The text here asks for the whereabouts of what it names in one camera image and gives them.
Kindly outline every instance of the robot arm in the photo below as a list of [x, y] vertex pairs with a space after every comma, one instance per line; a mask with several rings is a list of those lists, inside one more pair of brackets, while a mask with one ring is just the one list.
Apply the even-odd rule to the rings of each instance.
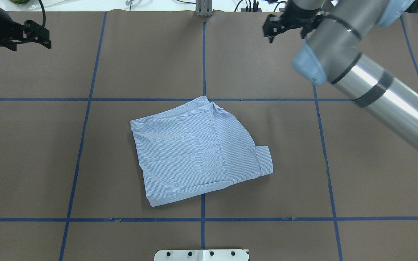
[[264, 35], [272, 42], [290, 28], [303, 28], [303, 37], [317, 28], [293, 59], [295, 70], [313, 84], [335, 85], [418, 150], [418, 94], [356, 49], [374, 25], [389, 26], [412, 0], [342, 0], [327, 16], [318, 13], [323, 3], [289, 0], [280, 18], [267, 17]]
[[21, 25], [12, 21], [7, 12], [0, 8], [0, 46], [17, 51], [18, 44], [35, 42], [51, 49], [49, 31], [45, 28], [45, 8], [43, 4], [41, 4], [41, 7], [43, 11], [43, 25], [39, 25], [32, 20], [27, 20]]

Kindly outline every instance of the black tape band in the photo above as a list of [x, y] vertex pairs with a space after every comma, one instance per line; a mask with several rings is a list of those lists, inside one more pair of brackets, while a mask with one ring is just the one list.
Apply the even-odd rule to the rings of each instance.
[[362, 53], [359, 53], [356, 57], [355, 57], [355, 59], [353, 60], [353, 62], [348, 66], [348, 68], [346, 68], [346, 70], [344, 70], [344, 72], [342, 72], [341, 74], [340, 74], [340, 76], [338, 76], [338, 78], [336, 78], [335, 80], [333, 80], [333, 81], [331, 81], [330, 83], [331, 84], [335, 84], [335, 83], [337, 83], [337, 82], [339, 82], [341, 79], [343, 79], [343, 77], [345, 76], [345, 75], [347, 75], [348, 73], [349, 73], [349, 71], [351, 70], [351, 69], [353, 69], [353, 67], [357, 64], [357, 62], [359, 61], [359, 59], [360, 59], [360, 57], [362, 56]]
[[327, 15], [324, 18], [328, 18], [328, 19], [332, 19], [334, 21], [339, 22], [340, 24], [342, 24], [345, 28], [348, 29], [348, 31], [352, 32], [359, 40], [362, 40], [362, 36], [360, 36], [360, 33], [354, 28], [352, 27], [349, 23], [347, 23], [346, 21], [342, 20], [341, 18], [338, 18], [334, 15]]
[[385, 91], [387, 91], [387, 89], [390, 87], [391, 83], [393, 82], [393, 79], [393, 74], [389, 73], [388, 71], [384, 71], [378, 83], [375, 84], [375, 86], [373, 86], [364, 95], [353, 100], [353, 102], [355, 102], [357, 106], [361, 108], [369, 106], [370, 104], [378, 100], [380, 97], [382, 97], [383, 94], [385, 94]]

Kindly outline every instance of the light blue joint cap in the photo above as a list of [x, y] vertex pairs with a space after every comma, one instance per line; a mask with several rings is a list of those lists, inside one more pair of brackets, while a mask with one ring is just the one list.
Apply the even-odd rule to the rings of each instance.
[[413, 3], [414, 0], [389, 0], [377, 25], [386, 28], [392, 24]]
[[307, 43], [304, 43], [299, 53], [293, 58], [292, 66], [317, 86], [327, 81], [327, 75], [319, 59]]

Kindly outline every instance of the cable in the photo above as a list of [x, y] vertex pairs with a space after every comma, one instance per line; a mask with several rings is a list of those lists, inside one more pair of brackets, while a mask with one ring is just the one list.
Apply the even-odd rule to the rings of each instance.
[[239, 4], [241, 4], [241, 2], [242, 2], [243, 0], [239, 0], [239, 2], [238, 2], [238, 4], [237, 4], [237, 7], [235, 7], [235, 11], [234, 12], [236, 12], [237, 11], [237, 9], [238, 9], [238, 7], [239, 7]]
[[45, 11], [45, 6], [43, 5], [43, 2], [41, 2], [41, 0], [38, 0], [38, 2], [40, 2], [40, 7], [41, 7], [41, 12], [43, 13], [43, 24], [41, 25], [41, 28], [39, 28], [35, 33], [32, 34], [32, 36], [30, 36], [29, 38], [22, 40], [20, 42], [13, 42], [13, 41], [1, 41], [0, 40], [0, 44], [16, 44], [16, 45], [21, 45], [21, 44], [25, 44], [25, 43], [30, 43], [31, 41], [33, 41], [35, 38], [38, 37], [38, 35], [40, 34], [41, 30], [43, 30], [45, 28], [46, 25], [46, 11]]
[[277, 5], [275, 6], [274, 12], [275, 12], [275, 10], [277, 10], [278, 5], [280, 5], [281, 3], [284, 3], [285, 5], [287, 4], [286, 1], [280, 1], [280, 2], [278, 2]]
[[192, 2], [185, 2], [185, 1], [181, 1], [181, 0], [175, 0], [175, 1], [180, 2], [180, 3], [184, 3], [184, 4], [193, 4], [193, 5], [196, 5], [196, 3], [192, 3]]

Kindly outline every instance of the folded shirt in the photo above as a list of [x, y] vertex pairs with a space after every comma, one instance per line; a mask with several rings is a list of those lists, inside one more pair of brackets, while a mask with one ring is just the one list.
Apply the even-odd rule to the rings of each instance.
[[183, 200], [274, 171], [230, 113], [201, 96], [130, 122], [151, 206]]

